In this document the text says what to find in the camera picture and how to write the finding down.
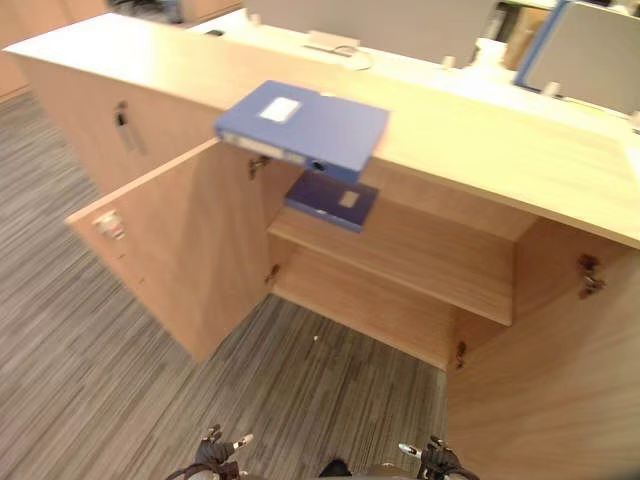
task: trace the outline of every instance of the desk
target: desk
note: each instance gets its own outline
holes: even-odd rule
[[[221,37],[225,41],[267,48],[315,62],[340,65],[347,70],[359,65],[357,59],[353,62],[342,56],[305,48],[306,34],[268,25],[256,26],[247,19],[244,9],[189,29],[194,33],[206,33],[211,30],[225,32],[224,37]],[[478,55],[471,67],[448,71],[444,71],[439,64],[362,48],[373,61],[370,69],[359,73],[453,93],[597,135],[606,135],[625,149],[632,168],[640,178],[640,158],[636,153],[640,151],[640,135],[633,134],[626,115],[570,100],[545,98],[538,93],[517,87],[512,84],[515,72],[501,65],[505,44],[479,38],[477,46]]]
[[[273,292],[446,369],[449,440],[481,477],[637,467],[640,189],[609,117],[115,15],[9,51],[105,193],[67,222],[194,358]],[[297,167],[250,175],[254,154],[212,138],[267,79],[392,112],[362,234],[283,207]]]

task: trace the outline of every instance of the white countertop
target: white countertop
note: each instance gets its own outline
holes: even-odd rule
[[[529,3],[552,7],[556,0],[534,0]],[[368,48],[361,48],[366,54],[356,54],[351,58],[310,49],[304,46],[306,34],[268,25],[256,25],[247,19],[244,9],[196,25],[189,30],[206,33],[214,29],[225,32],[221,38],[226,41],[253,45],[318,62],[341,64],[351,70],[371,65],[369,69],[362,70],[363,75],[380,75],[435,88],[605,134],[622,143],[640,184],[640,135],[632,132],[628,116],[570,100],[546,98],[513,85],[515,72],[500,64],[505,49],[504,43],[480,38],[477,43],[478,55],[472,66],[445,70],[439,64]]]

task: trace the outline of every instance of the floor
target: floor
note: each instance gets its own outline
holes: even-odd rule
[[[96,197],[34,97],[0,104],[0,479],[164,478],[214,422],[267,478],[416,471],[444,374],[276,297],[195,364],[64,225]]]

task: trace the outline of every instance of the metal handle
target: metal handle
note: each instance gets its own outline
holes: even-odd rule
[[[122,143],[124,143],[128,151],[137,151],[139,154],[145,155],[146,150],[144,148],[144,144],[140,140],[140,136],[136,129],[131,125],[127,108],[128,105],[125,101],[119,102],[116,105],[116,108],[114,109],[114,122],[116,124],[116,129],[122,139]]]

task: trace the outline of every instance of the lock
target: lock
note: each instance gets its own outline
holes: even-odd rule
[[[122,219],[115,210],[110,210],[93,221],[93,225],[102,235],[120,240],[124,237],[124,225]]]

